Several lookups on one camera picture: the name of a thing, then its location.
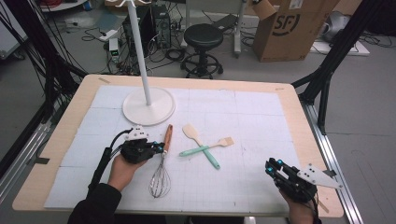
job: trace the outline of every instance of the chair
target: chair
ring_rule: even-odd
[[[213,73],[223,73],[219,61],[206,53],[222,43],[221,30],[210,24],[196,24],[187,28],[184,32],[184,40],[195,49],[195,53],[185,58],[180,65],[182,70],[188,72],[186,78],[195,75],[198,77],[209,76],[210,79],[213,79]]]

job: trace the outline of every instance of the black sleeve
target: black sleeve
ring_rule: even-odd
[[[69,217],[68,224],[114,223],[114,212],[121,193],[107,184],[99,184],[91,196],[79,202]]]

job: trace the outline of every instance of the wooden spatula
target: wooden spatula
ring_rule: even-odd
[[[205,150],[205,149],[208,149],[211,147],[227,147],[232,144],[233,144],[233,139],[231,137],[226,137],[226,138],[220,139],[216,144],[213,144],[211,146],[203,146],[203,147],[193,148],[190,150],[182,151],[178,155],[181,157],[190,156],[191,154],[200,152],[202,150]]]
[[[202,147],[204,144],[198,139],[198,132],[195,130],[195,128],[191,124],[186,124],[183,126],[183,133],[186,134],[187,137],[195,140],[195,142],[198,144],[198,146]],[[216,159],[210,154],[207,149],[203,150],[204,154],[206,155],[207,159],[212,163],[212,165],[216,168],[219,169],[220,165],[216,161]]]

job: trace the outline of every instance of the gray floor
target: gray floor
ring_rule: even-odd
[[[99,11],[90,14],[96,19],[100,17]],[[246,19],[244,25],[250,26],[254,21]],[[87,71],[102,71],[106,67],[103,44],[81,41],[83,35],[83,30],[77,30],[71,34],[63,33],[63,39],[68,50]],[[251,48],[246,46],[243,46],[240,57],[235,59],[232,45],[231,37],[225,36],[222,45],[211,51],[224,67],[224,74],[215,75],[214,79],[291,83],[315,71],[325,57],[310,53],[299,62],[259,63]],[[347,56],[333,76],[326,130],[364,223],[395,223],[396,153],[393,147],[396,147],[396,119],[393,110],[396,109],[396,49],[363,45],[370,51],[370,56]],[[147,66],[152,68],[167,62],[148,63]],[[172,63],[154,69],[148,75],[184,77],[185,73],[180,71],[179,63]],[[28,60],[9,59],[0,63],[0,92],[1,159],[44,99]],[[30,168],[26,167],[1,203],[0,223],[65,223],[68,213],[12,210],[12,201]],[[169,220],[177,224],[183,217],[169,217]],[[258,217],[257,223],[285,221],[282,218]],[[347,219],[325,218],[324,223],[347,223]]]

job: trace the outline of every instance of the white paper sheet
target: white paper sheet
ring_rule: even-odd
[[[125,97],[136,87],[102,86],[78,128],[73,144],[64,156],[46,208],[72,209],[87,194],[105,147],[117,133],[133,124],[122,114]],[[119,210],[203,213],[287,213],[288,207],[265,162],[282,159],[298,166],[298,159],[278,96],[274,93],[226,90],[167,89],[175,97],[173,116],[154,127],[145,127],[150,142],[163,141],[168,124],[174,125],[165,167],[171,190],[153,199],[149,181],[161,156],[155,155],[135,174],[122,192]],[[216,170],[203,153],[179,157],[181,151],[197,147],[182,127],[191,123],[208,145],[231,136],[234,145],[209,149],[221,168]],[[123,142],[120,138],[115,146]],[[102,177],[107,181],[110,166]]]

